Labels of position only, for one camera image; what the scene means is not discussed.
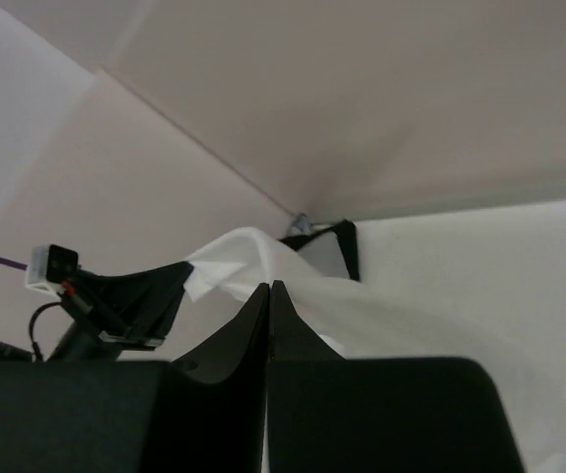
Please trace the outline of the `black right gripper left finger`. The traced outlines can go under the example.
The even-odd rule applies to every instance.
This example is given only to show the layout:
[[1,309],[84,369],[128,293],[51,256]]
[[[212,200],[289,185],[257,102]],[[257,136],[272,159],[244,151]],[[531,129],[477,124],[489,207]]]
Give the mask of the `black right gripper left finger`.
[[0,362],[0,472],[257,472],[269,290],[173,362],[118,359],[71,328]]

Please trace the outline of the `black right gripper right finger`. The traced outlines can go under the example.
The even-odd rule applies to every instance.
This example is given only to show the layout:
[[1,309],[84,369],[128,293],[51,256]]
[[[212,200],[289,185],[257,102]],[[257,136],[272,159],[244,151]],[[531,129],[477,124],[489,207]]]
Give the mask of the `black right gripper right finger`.
[[457,357],[350,360],[275,282],[267,446],[273,472],[521,472],[498,390]]

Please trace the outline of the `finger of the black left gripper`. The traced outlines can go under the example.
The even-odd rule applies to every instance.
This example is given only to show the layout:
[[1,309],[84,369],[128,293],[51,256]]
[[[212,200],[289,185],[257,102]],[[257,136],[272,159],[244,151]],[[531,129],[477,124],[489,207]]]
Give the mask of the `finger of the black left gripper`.
[[116,300],[128,303],[136,299],[132,309],[134,331],[159,335],[169,334],[185,294],[184,284],[193,266],[181,261],[168,266],[123,276],[93,276],[90,285],[101,288]]

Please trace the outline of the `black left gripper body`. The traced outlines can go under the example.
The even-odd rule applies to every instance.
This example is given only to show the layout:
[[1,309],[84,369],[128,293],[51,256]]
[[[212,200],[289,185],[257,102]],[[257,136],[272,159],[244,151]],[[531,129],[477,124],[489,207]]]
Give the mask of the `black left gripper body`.
[[48,356],[50,362],[114,362],[124,351],[154,351],[164,342],[159,335],[134,331],[135,298],[126,304],[79,277],[64,280],[59,297],[72,324]]

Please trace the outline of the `white tank top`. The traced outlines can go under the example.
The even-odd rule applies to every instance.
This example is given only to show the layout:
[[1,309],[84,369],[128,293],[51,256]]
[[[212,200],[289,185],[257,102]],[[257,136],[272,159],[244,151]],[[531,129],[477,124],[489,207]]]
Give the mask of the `white tank top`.
[[186,258],[194,302],[219,289],[244,302],[260,283],[282,281],[301,318],[347,359],[461,356],[493,377],[530,472],[566,472],[566,395],[518,344],[463,317],[407,307],[378,290],[322,272],[256,228],[230,231]]

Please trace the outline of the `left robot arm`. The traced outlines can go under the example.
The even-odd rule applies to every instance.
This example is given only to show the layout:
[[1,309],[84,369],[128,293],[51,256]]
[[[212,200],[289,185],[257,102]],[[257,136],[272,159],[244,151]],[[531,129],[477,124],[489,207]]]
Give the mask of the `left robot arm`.
[[[193,266],[181,261],[122,276],[99,276],[81,268],[57,275],[49,286],[58,300],[40,306],[30,318],[31,347],[0,341],[0,362],[113,362],[124,351],[154,351],[172,329],[192,272]],[[35,325],[54,307],[67,312],[72,324],[47,356],[35,338]]]

